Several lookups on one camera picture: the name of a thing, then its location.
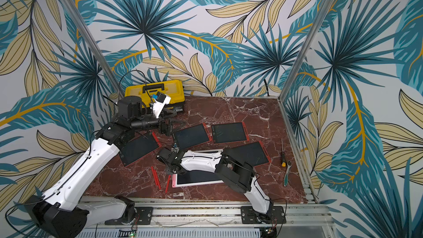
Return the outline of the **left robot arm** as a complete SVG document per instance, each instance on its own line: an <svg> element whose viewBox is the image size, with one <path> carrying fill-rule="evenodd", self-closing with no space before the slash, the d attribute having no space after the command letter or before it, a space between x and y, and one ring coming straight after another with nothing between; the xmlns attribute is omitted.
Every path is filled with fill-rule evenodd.
<svg viewBox="0 0 423 238"><path fill-rule="evenodd" d="M83 156L42 196L31 196L24 208L31 220L47 235L75 238L84 228L111 221L132 225L137 220L134 202L116 197L94 205L79 203L82 195L104 166L134 139L140 131L159 129L172 132L175 111L166 109L170 96L158 92L151 107L140 97L124 97L117 103L118 112L95 133Z"/></svg>

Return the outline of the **red stylus angled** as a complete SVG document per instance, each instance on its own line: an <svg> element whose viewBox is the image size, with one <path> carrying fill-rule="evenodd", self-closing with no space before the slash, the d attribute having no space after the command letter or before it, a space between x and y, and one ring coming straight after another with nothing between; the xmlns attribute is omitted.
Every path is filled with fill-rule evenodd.
<svg viewBox="0 0 423 238"><path fill-rule="evenodd" d="M157 185L157 187L159 189L161 189L161 184L160 184L160 181L159 181L159 178L158 178L158 175L157 175L157 172L156 172L155 169L153 169L153 176L154 176L155 184Z"/></svg>

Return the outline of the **red stylus beside pink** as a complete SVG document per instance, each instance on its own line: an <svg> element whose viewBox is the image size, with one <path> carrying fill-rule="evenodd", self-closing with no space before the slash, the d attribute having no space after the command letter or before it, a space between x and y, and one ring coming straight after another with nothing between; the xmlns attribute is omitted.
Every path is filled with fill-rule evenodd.
<svg viewBox="0 0 423 238"><path fill-rule="evenodd" d="M156 185L158 188L160 188L160 182L159 182L159 179L158 179L158 175L157 175L157 173L156 173L156 170L155 170L155 168L154 168L153 166L151 166L150 168L151 168L151 171L152 171L152 174L153 174L153 178L154 178L155 185Z"/></svg>

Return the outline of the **red stylus near tablet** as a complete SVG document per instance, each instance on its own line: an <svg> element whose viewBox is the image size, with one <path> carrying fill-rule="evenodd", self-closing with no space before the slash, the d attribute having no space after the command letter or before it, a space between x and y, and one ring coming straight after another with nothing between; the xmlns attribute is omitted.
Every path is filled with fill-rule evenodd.
<svg viewBox="0 0 423 238"><path fill-rule="evenodd" d="M168 191L169 191L169 186L170 186L170 183L171 183L171 178L172 178L172 175L169 175L168 178L167 178L165 193L168 193Z"/></svg>

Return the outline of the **red tablet centre back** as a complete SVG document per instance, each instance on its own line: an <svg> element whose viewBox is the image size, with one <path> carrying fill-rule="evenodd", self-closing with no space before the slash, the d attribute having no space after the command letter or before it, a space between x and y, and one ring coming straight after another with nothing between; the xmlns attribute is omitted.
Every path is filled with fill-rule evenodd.
<svg viewBox="0 0 423 238"><path fill-rule="evenodd" d="M179 150L187 150L211 141L211 136L204 123L184 128L173 134L173 139Z"/></svg>

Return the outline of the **red tablet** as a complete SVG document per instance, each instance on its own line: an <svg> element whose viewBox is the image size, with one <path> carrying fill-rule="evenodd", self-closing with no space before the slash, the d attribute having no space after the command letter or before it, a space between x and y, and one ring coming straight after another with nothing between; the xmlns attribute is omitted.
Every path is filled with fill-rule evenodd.
<svg viewBox="0 0 423 238"><path fill-rule="evenodd" d="M179 150L187 150L211 141L211 136L204 123L184 128L173 134L173 139Z"/></svg>
<svg viewBox="0 0 423 238"><path fill-rule="evenodd" d="M154 132L141 134L139 137L129 141L119 152L123 166L127 167L144 158L151 152L155 152L162 144Z"/></svg>
<svg viewBox="0 0 423 238"><path fill-rule="evenodd" d="M260 141L230 148L229 155L242 158L252 166L260 166L270 162L270 157Z"/></svg>
<svg viewBox="0 0 423 238"><path fill-rule="evenodd" d="M246 126L243 122L212 125L211 128L215 144L249 141Z"/></svg>

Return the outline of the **large pink writing tablet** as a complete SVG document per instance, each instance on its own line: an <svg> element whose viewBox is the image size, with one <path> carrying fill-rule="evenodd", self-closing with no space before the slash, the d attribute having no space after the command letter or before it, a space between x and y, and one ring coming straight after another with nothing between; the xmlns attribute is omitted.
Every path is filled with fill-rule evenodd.
<svg viewBox="0 0 423 238"><path fill-rule="evenodd" d="M215 166L220 162L222 149L207 151L187 151L181 165L187 170L184 174L174 174L172 187L185 187L221 184L223 181L215 174Z"/></svg>

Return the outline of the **red tablet far left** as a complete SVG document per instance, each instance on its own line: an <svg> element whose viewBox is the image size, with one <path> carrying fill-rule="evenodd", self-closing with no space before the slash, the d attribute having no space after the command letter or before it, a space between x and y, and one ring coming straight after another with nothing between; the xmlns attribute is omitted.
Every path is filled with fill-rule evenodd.
<svg viewBox="0 0 423 238"><path fill-rule="evenodd" d="M119 152L123 166L127 167L144 158L151 152L155 152L162 144L154 132L141 134L139 137L129 141Z"/></svg>

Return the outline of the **red tablet right back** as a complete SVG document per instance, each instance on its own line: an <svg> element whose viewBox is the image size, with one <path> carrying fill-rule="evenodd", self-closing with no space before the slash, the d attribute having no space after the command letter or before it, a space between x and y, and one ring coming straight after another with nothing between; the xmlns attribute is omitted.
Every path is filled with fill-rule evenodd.
<svg viewBox="0 0 423 238"><path fill-rule="evenodd" d="M211 128L215 144L249 141L246 126L243 122L212 125Z"/></svg>

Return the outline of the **red tablet right front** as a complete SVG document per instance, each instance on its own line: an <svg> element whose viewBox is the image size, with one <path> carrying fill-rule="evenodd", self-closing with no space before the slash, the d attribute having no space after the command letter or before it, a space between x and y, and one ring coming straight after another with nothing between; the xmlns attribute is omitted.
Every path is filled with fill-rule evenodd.
<svg viewBox="0 0 423 238"><path fill-rule="evenodd" d="M230 148L229 155L242 158L252 166L260 166L270 162L270 157L260 141Z"/></svg>

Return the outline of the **yellow black toolbox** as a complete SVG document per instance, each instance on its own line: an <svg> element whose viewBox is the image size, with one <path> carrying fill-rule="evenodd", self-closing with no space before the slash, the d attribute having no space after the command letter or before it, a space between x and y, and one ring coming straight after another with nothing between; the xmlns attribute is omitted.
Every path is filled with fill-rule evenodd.
<svg viewBox="0 0 423 238"><path fill-rule="evenodd" d="M183 112L185 105L185 95L180 80L168 80L165 82L157 82L152 84L142 84L138 86L131 86L126 88L125 96L137 96L149 106L152 103L152 97L158 92L168 95L171 100L165 108L175 110L176 112Z"/></svg>

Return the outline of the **black yellow screwdriver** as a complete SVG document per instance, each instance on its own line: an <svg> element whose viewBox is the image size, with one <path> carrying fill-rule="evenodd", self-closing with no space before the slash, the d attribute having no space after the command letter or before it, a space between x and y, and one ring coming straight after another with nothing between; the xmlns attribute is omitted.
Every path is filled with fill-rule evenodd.
<svg viewBox="0 0 423 238"><path fill-rule="evenodd" d="M281 165L282 165L282 167L286 167L286 158L285 158L285 150L284 150L283 139L281 139Z"/></svg>

